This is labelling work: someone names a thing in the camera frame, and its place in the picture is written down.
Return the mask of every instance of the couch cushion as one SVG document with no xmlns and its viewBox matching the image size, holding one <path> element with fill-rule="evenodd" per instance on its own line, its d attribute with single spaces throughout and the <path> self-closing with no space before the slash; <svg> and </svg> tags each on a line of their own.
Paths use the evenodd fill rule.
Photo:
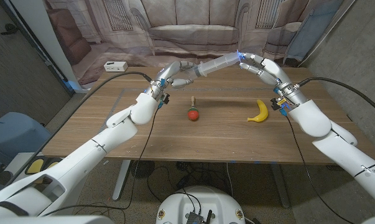
<svg viewBox="0 0 375 224">
<path fill-rule="evenodd" d="M 238 30 L 220 25 L 167 25 L 149 29 L 154 40 L 168 40 L 180 44 L 233 44 L 238 42 Z"/>
<path fill-rule="evenodd" d="M 179 44 L 175 42 L 170 42 L 168 40 L 154 40 L 154 45 L 157 49 L 167 51 L 167 52 L 174 52 L 174 53 L 180 53 L 180 54 L 186 53 L 184 51 L 191 52 L 192 54 L 198 54 L 199 52 L 202 53 L 198 55 L 224 54 L 225 52 L 235 52 L 238 48 L 238 43 L 226 44 L 226 45 L 216 45 L 216 44 L 196 45 L 196 44 Z"/>
<path fill-rule="evenodd" d="M 267 35 L 267 43 L 288 46 L 300 25 L 301 22 L 291 22 L 285 26 L 271 29 Z"/>
<path fill-rule="evenodd" d="M 82 38 L 81 31 L 68 9 L 48 9 L 47 13 L 61 44 L 69 47 Z"/>
<path fill-rule="evenodd" d="M 176 25 L 175 0 L 141 0 L 152 27 Z"/>
<path fill-rule="evenodd" d="M 178 25 L 210 23 L 210 0 L 175 0 Z"/>
<path fill-rule="evenodd" d="M 210 24 L 234 26 L 239 0 L 210 1 Z"/>
</svg>

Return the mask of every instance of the table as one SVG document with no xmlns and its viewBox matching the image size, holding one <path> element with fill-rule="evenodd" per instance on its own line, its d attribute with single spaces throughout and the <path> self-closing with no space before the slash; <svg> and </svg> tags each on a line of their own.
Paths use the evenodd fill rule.
<svg viewBox="0 0 375 224">
<path fill-rule="evenodd" d="M 160 69 L 129 67 L 128 71 L 144 72 L 154 78 Z M 294 83 L 312 76 L 306 68 L 284 70 Z M 95 86 L 111 75 L 113 73 L 103 73 Z M 46 145 L 43 154 L 69 155 L 103 130 L 105 121 L 112 114 L 136 103 L 135 99 L 147 86 L 147 81 L 139 75 L 110 81 L 76 111 Z M 142 160 L 302 164 L 287 119 L 271 108 L 270 99 L 277 97 L 272 89 L 252 73 L 238 67 L 210 73 L 181 90 L 168 88 L 170 102 L 157 113 Z M 375 159 L 374 146 L 320 82 L 309 82 L 301 91 L 308 99 L 313 99 L 330 119 L 350 131 L 358 140 L 358 148 Z M 196 122 L 187 118 L 192 96 L 195 96 L 200 112 Z M 261 123 L 248 122 L 248 117 L 259 114 L 257 99 L 266 104 L 269 117 Z M 150 124 L 137 126 L 138 133 L 107 156 L 137 159 L 146 143 Z M 313 146 L 315 138 L 303 133 L 294 121 L 292 124 L 307 164 L 334 164 Z"/>
</svg>

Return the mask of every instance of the yellow banana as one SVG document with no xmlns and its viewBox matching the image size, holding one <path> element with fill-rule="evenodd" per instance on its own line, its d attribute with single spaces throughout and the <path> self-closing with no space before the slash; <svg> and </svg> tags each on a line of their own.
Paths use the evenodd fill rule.
<svg viewBox="0 0 375 224">
<path fill-rule="evenodd" d="M 264 121 L 269 115 L 269 111 L 267 110 L 267 107 L 262 100 L 257 100 L 256 103 L 259 106 L 260 113 L 254 118 L 248 118 L 248 121 L 261 122 Z"/>
</svg>

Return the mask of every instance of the cable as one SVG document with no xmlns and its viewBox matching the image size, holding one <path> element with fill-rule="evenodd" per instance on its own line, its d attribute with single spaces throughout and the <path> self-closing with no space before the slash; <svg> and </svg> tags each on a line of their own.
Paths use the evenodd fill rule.
<svg viewBox="0 0 375 224">
<path fill-rule="evenodd" d="M 142 158 L 142 155 L 143 155 L 143 152 L 144 150 L 146 149 L 146 146 L 147 146 L 147 143 L 149 142 L 149 139 L 150 139 L 150 136 L 151 136 L 151 132 L 152 132 L 152 129 L 154 127 L 154 121 L 155 121 L 155 116 L 157 115 L 157 112 L 158 112 L 159 108 L 157 108 L 157 110 L 155 111 L 154 113 L 154 117 L 152 119 L 152 124 L 151 124 L 151 130 L 150 130 L 150 133 L 149 133 L 149 137 L 147 138 L 147 141 L 146 143 L 144 144 L 144 147 L 143 147 L 143 150 L 142 150 L 142 153 L 140 154 L 139 156 L 139 159 L 137 160 L 137 164 L 136 164 L 136 169 L 135 169 L 135 174 L 133 175 L 133 182 L 132 182 L 132 190 L 131 190 L 131 199 L 127 205 L 127 207 L 125 208 L 118 208 L 118 207 L 111 207 L 111 206 L 102 206 L 102 205 L 70 205 L 70 206 L 66 206 L 66 207 L 62 207 L 62 208 L 58 208 L 54 211 L 51 211 L 49 213 L 46 213 L 45 215 L 42 215 L 43 217 L 47 216 L 47 215 L 50 215 L 50 214 L 53 214 L 55 212 L 58 212 L 58 211 L 61 211 L 61 210 L 64 210 L 64 209 L 67 209 L 67 208 L 74 208 L 74 207 L 90 207 L 90 208 L 110 208 L 110 209 L 116 209 L 116 210 L 125 210 L 125 209 L 128 209 L 131 204 L 132 204 L 132 199 L 133 199 L 133 191 L 134 191 L 134 186 L 135 186 L 135 176 L 136 176 L 136 172 L 137 172 L 137 168 L 139 167 L 139 161 L 140 159 Z"/>
<path fill-rule="evenodd" d="M 172 183 L 171 183 L 171 181 L 170 181 L 168 167 L 165 167 L 165 166 L 159 166 L 159 167 L 155 168 L 155 169 L 152 171 L 152 173 L 150 174 L 150 176 L 148 176 L 148 178 L 147 178 L 147 188 L 150 190 L 150 193 L 151 193 L 151 194 L 152 194 L 152 195 L 153 195 L 153 196 L 154 196 L 159 202 L 162 203 L 161 199 L 158 198 L 158 197 L 155 195 L 155 193 L 151 190 L 151 188 L 150 188 L 150 183 L 149 183 L 149 178 L 150 178 L 151 175 L 154 173 L 154 171 L 157 170 L 157 169 L 161 169 L 161 168 L 164 168 L 164 169 L 167 170 L 169 184 L 170 184 L 170 186 L 172 187 L 172 189 L 176 190 L 176 188 L 172 185 Z"/>
<path fill-rule="evenodd" d="M 200 211 L 198 212 L 198 215 L 201 215 L 201 203 L 194 195 L 191 195 L 191 194 L 188 194 L 188 193 L 183 193 L 183 192 L 175 192 L 171 195 L 174 195 L 174 194 L 185 194 L 187 196 L 192 196 L 193 198 L 195 198 L 195 200 L 197 200 L 198 204 L 200 205 Z"/>
<path fill-rule="evenodd" d="M 300 147 L 299 147 L 299 145 L 298 145 L 297 138 L 295 137 L 294 128 L 292 127 L 292 124 L 291 124 L 290 119 L 289 119 L 287 116 L 285 116 L 285 117 L 287 118 L 288 123 L 289 123 L 289 125 L 291 126 L 292 135 L 294 135 L 295 143 L 296 143 L 296 145 L 297 145 L 297 147 L 298 147 L 300 157 L 302 158 L 302 161 L 303 161 L 303 165 L 305 166 L 306 173 L 307 173 L 307 177 L 309 178 L 310 185 L 312 185 L 312 188 L 313 188 L 314 192 L 316 192 L 317 197 L 318 197 L 318 198 L 324 203 L 324 205 L 327 206 L 328 209 L 330 209 L 331 212 L 333 212 L 336 216 L 340 217 L 342 220 L 344 220 L 344 221 L 346 221 L 346 222 L 348 222 L 348 223 L 354 224 L 353 222 L 351 222 L 351 221 L 349 221 L 349 220 L 343 218 L 343 217 L 340 216 L 338 213 L 336 213 L 336 212 L 335 212 L 335 211 L 334 211 L 334 210 L 333 210 L 333 209 L 332 209 L 332 208 L 331 208 L 331 207 L 330 207 L 330 206 L 329 206 L 329 205 L 323 200 L 323 198 L 322 198 L 322 197 L 320 196 L 320 194 L 317 192 L 317 190 L 316 190 L 316 188 L 314 187 L 314 184 L 313 184 L 313 182 L 312 182 L 312 178 L 310 177 L 309 170 L 307 169 L 305 159 L 303 158 L 302 152 L 301 152 Z"/>
<path fill-rule="evenodd" d="M 364 95 L 363 93 L 361 93 L 360 91 L 358 91 L 357 89 L 353 88 L 352 86 L 349 86 L 347 84 L 344 84 L 342 82 L 339 82 L 339 81 L 336 81 L 336 80 L 333 80 L 331 78 L 323 78 L 323 77 L 310 77 L 310 78 L 307 78 L 303 81 L 301 81 L 300 83 L 298 83 L 299 86 L 304 86 L 304 84 L 312 81 L 312 80 L 321 80 L 321 81 L 327 81 L 327 82 L 331 82 L 331 83 L 334 83 L 334 84 L 337 84 L 337 85 L 340 85 L 340 86 L 343 86 L 345 88 L 347 88 L 348 90 L 354 92 L 355 94 L 361 96 L 365 101 L 367 101 L 371 106 L 373 106 L 375 108 L 375 103 L 370 100 L 366 95 Z"/>
<path fill-rule="evenodd" d="M 94 93 L 96 93 L 96 91 L 98 91 L 102 86 L 104 86 L 107 82 L 117 78 L 117 77 L 121 77 L 123 75 L 132 75 L 132 74 L 135 74 L 135 75 L 142 75 L 148 82 L 151 82 L 151 78 L 148 77 L 145 73 L 142 73 L 142 72 L 122 72 L 122 73 L 119 73 L 119 74 L 116 74 L 112 77 L 109 77 L 108 79 L 106 79 L 104 82 L 100 83 L 100 85 L 98 85 L 94 90 L 90 91 L 88 94 L 86 94 L 86 96 L 81 100 L 81 102 L 76 106 L 76 108 L 70 113 L 70 115 L 68 115 L 67 119 L 55 130 L 55 132 L 43 143 L 43 145 L 41 145 L 39 147 L 39 149 L 33 153 L 33 155 L 31 155 L 30 159 L 24 163 L 24 165 L 12 176 L 12 178 L 6 183 L 5 187 L 7 187 L 8 185 L 10 185 L 11 183 L 13 183 L 15 181 L 15 179 L 21 174 L 21 172 L 23 172 L 23 170 L 31 163 L 31 161 L 38 155 L 38 153 L 40 153 L 42 151 L 42 149 L 48 144 L 48 142 L 50 140 L 52 140 L 52 138 L 58 133 L 58 131 L 64 126 L 64 124 L 71 118 L 71 116 L 77 111 L 77 109 L 91 96 L 93 95 Z"/>
<path fill-rule="evenodd" d="M 230 181 L 231 196 L 234 198 L 233 185 L 231 184 L 231 178 L 230 178 L 230 174 L 229 174 L 229 163 L 228 162 L 226 163 L 226 170 L 227 170 L 227 176 L 229 177 L 229 181 Z"/>
<path fill-rule="evenodd" d="M 252 223 L 252 224 L 256 224 L 256 223 L 254 223 L 253 221 L 249 220 L 247 217 L 244 217 L 244 218 L 245 218 L 245 220 L 247 220 L 248 222 L 250 222 L 250 223 Z"/>
<path fill-rule="evenodd" d="M 95 203 L 91 203 L 90 205 L 94 205 L 94 204 L 96 204 L 96 203 L 102 203 L 103 205 L 107 206 L 107 204 L 104 203 L 104 202 L 95 202 Z M 78 214 L 80 211 L 84 210 L 85 208 L 86 208 L 86 207 L 83 207 L 83 208 L 79 209 L 79 210 L 75 213 L 75 215 Z"/>
<path fill-rule="evenodd" d="M 150 184 L 149 184 L 149 177 L 147 178 L 147 188 L 150 190 L 150 193 L 160 202 L 160 203 L 162 203 L 162 201 L 161 201 L 161 199 L 160 198 L 158 198 L 156 195 L 155 195 L 155 193 L 151 190 L 151 188 L 150 188 Z"/>
<path fill-rule="evenodd" d="M 194 203 L 193 203 L 192 198 L 190 198 L 190 196 L 187 194 L 185 188 L 182 188 L 182 189 L 183 189 L 183 191 L 185 192 L 185 194 L 187 195 L 188 199 L 190 199 L 190 201 L 192 202 L 192 204 L 193 204 L 193 213 L 195 213 L 195 206 L 194 206 Z"/>
<path fill-rule="evenodd" d="M 189 172 L 188 170 L 186 170 L 186 172 L 188 172 L 188 176 L 192 176 L 197 183 L 200 183 L 200 181 L 198 181 L 195 178 L 195 176 L 193 175 L 194 172 L 213 172 L 216 175 L 216 177 L 219 178 L 223 182 L 223 185 L 225 187 L 225 192 L 228 192 L 228 194 L 231 195 L 231 187 L 229 186 L 229 182 L 226 180 L 228 177 L 225 174 L 225 172 L 220 172 L 218 170 L 212 170 L 212 169 L 198 170 L 198 169 L 202 169 L 202 168 L 200 168 L 200 167 L 195 168 L 195 167 L 192 166 L 192 164 L 194 164 L 194 163 L 189 163 L 189 167 L 191 168 L 192 172 Z M 220 177 L 218 174 L 221 174 L 221 175 L 225 176 L 226 179 Z"/>
</svg>

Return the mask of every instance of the gray wall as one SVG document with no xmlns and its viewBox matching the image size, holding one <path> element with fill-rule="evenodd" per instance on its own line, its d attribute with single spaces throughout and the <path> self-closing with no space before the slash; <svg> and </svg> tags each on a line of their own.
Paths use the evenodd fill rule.
<svg viewBox="0 0 375 224">
<path fill-rule="evenodd" d="M 351 85 L 375 102 L 375 0 L 357 0 L 302 66 L 315 76 Z M 323 85 L 375 145 L 375 109 L 343 87 Z"/>
</svg>

